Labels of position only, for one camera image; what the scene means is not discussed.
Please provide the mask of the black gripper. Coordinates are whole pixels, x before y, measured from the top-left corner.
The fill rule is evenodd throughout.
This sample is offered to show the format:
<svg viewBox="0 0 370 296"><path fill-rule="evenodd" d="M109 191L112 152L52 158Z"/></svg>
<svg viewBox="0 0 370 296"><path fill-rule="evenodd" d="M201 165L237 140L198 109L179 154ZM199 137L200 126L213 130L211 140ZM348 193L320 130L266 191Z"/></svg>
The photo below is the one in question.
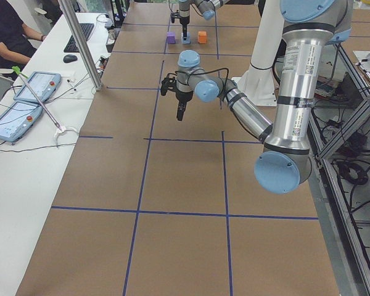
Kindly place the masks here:
<svg viewBox="0 0 370 296"><path fill-rule="evenodd" d="M175 23L176 19L179 19L182 25L182 37L187 38L187 25L190 22L190 10L177 10L176 12L170 13L171 23Z"/></svg>
<svg viewBox="0 0 370 296"><path fill-rule="evenodd" d="M176 74L174 73L168 73L161 81L160 94L162 96L166 96L168 91L175 93L176 99L178 100L176 119L178 121L182 121L186 111L187 103L192 100L194 92L185 92L180 90Z"/></svg>

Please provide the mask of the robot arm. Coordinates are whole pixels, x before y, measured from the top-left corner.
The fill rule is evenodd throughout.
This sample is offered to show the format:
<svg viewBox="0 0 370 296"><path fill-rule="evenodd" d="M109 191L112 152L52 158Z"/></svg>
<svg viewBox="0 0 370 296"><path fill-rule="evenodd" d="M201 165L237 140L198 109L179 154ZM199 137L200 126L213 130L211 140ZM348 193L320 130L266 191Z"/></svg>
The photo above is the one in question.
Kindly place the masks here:
<svg viewBox="0 0 370 296"><path fill-rule="evenodd" d="M182 25L181 41L183 43L190 41L187 26L190 23L190 8L192 5L195 5L195 9L205 20L210 20L215 16L216 10L224 6L227 2L228 0L179 0L178 10L175 12L171 11L170 17L172 23L174 23L176 19L179 19Z"/></svg>
<svg viewBox="0 0 370 296"><path fill-rule="evenodd" d="M173 91L177 119L197 96L219 98L237 121L264 146L254 174L267 191L295 190L311 173L306 138L323 47L345 41L351 32L352 1L263 1L261 22L249 69L236 80L219 78L185 50L178 70L162 81Z"/></svg>

